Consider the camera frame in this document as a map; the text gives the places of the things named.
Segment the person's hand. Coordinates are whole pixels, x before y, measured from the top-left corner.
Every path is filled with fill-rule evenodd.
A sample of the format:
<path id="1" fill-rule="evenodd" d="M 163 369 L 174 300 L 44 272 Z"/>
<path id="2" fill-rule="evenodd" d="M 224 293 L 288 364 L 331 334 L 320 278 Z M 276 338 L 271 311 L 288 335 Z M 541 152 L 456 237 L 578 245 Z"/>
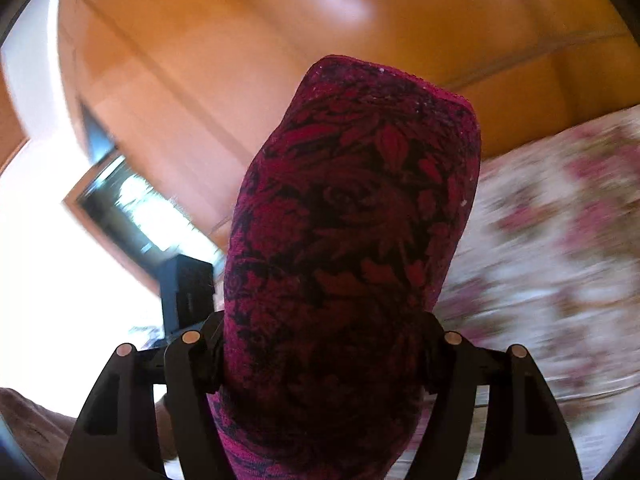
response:
<path id="1" fill-rule="evenodd" d="M 76 419 L 47 410 L 21 393 L 1 389 L 1 415 L 17 444 L 46 479 L 55 479 Z"/>

